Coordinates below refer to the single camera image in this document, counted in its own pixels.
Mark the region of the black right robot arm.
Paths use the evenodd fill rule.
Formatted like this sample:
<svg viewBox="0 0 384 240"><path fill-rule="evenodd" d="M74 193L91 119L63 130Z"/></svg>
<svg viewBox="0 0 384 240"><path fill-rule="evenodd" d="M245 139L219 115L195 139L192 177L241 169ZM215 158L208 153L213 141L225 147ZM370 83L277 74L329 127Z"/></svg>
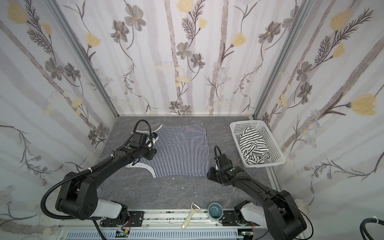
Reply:
<svg viewBox="0 0 384 240"><path fill-rule="evenodd" d="M264 211L267 229L275 240L294 240L307 223L294 199L287 191L275 191L251 178L247 172L234 167L225 154L215 154L217 168L212 167L208 178L223 186L233 186L256 200Z"/></svg>

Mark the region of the blue white striped tank top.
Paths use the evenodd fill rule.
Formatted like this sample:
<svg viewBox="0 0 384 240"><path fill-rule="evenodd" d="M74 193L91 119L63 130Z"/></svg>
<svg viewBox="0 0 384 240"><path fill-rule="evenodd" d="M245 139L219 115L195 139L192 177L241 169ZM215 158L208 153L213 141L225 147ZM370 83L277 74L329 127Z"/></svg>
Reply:
<svg viewBox="0 0 384 240"><path fill-rule="evenodd" d="M204 123L161 125L152 160L141 158L126 168L143 168L154 178L166 176L206 177L210 169L209 145Z"/></svg>

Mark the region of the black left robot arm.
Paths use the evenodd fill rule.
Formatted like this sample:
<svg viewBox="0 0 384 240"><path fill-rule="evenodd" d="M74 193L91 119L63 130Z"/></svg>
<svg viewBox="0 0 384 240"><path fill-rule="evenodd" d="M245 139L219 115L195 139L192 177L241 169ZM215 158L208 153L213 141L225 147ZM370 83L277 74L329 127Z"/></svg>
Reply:
<svg viewBox="0 0 384 240"><path fill-rule="evenodd" d="M101 200L98 187L115 172L141 158L152 160L158 134L133 133L127 143L113 151L110 157L86 170L83 175L73 172L65 176L60 187L56 210L79 220L106 219L122 226L130 221L128 207L114 201Z"/></svg>

